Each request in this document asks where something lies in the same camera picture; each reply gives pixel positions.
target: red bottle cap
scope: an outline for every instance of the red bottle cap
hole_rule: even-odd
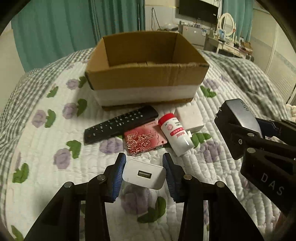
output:
[[[158,125],[161,127],[163,125],[163,123],[165,123],[167,120],[174,118],[174,117],[175,116],[173,113],[168,113],[159,119]]]

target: white charger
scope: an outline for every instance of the white charger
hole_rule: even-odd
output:
[[[191,133],[198,132],[205,125],[203,123],[200,109],[196,103],[178,107],[175,110],[174,115],[180,121],[190,137],[192,137]]]
[[[140,187],[159,190],[166,177],[166,170],[162,166],[134,159],[126,161],[122,179]]]

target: floral bedspread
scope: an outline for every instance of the floral bedspread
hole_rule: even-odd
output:
[[[9,160],[5,206],[1,206],[4,208],[2,219],[14,237],[21,239],[27,234],[65,182],[79,184],[89,181],[113,164],[119,152],[124,152],[127,159],[134,158],[156,165],[161,165],[162,155],[169,152],[176,164],[200,181],[215,183],[220,180],[226,183],[263,235],[273,230],[279,210],[240,174],[242,161],[231,158],[214,123],[218,108],[225,100],[234,98],[243,99],[256,117],[290,118],[283,100],[276,94],[269,102],[265,102],[262,90],[261,102],[255,104],[252,101],[252,95],[259,94],[259,82],[266,82],[266,86],[274,91],[269,79],[258,67],[249,61],[228,57],[221,59],[212,53],[202,53],[210,68],[193,101],[187,103],[190,105],[195,102],[198,105],[205,123],[201,131],[193,134],[195,148],[182,157],[176,157],[170,147],[131,157],[127,154],[122,136],[93,145],[83,144],[86,128],[131,110],[108,112],[97,104],[84,77],[85,60],[89,54],[90,51],[81,52],[83,58],[63,66],[62,71],[45,87],[38,103],[33,107],[31,105],[28,120],[18,135],[18,142]],[[230,70],[239,65],[244,74],[237,74],[234,80],[231,77],[234,72]],[[257,82],[249,84],[249,87],[242,84],[251,83],[250,79],[256,78]],[[162,104],[154,108],[162,116],[180,105]],[[82,204],[81,240],[84,240],[84,210],[85,204]],[[183,204],[173,202],[166,182],[157,191],[123,182],[115,203],[106,204],[110,238],[178,240],[182,212]],[[208,206],[207,201],[204,201],[205,240],[209,228]]]

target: floral compact case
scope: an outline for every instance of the floral compact case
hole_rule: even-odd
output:
[[[125,132],[124,138],[131,155],[150,151],[168,142],[155,120]]]

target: television screen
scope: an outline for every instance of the television screen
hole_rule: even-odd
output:
[[[218,7],[202,0],[180,0],[179,14],[216,24]]]

